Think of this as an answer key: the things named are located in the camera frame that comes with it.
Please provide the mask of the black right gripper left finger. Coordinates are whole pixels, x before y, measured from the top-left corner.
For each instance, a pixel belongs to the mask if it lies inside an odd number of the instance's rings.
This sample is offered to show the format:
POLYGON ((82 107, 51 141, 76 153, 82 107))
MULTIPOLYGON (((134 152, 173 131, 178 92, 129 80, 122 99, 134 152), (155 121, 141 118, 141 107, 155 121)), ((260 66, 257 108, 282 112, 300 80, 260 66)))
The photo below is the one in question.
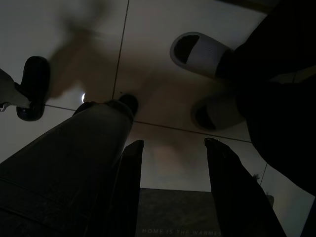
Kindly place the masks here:
POLYGON ((135 236, 143 148, 144 141, 137 140, 123 150, 113 197, 112 237, 135 236))

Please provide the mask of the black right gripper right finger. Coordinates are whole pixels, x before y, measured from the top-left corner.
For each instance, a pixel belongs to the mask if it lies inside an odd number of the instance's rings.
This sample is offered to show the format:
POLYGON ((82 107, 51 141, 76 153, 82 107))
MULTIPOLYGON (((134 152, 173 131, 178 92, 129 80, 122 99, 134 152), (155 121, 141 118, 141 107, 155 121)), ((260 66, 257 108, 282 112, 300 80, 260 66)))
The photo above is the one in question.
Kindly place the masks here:
POLYGON ((258 182, 226 144, 206 138, 211 192, 224 237, 284 237, 286 234, 258 182))

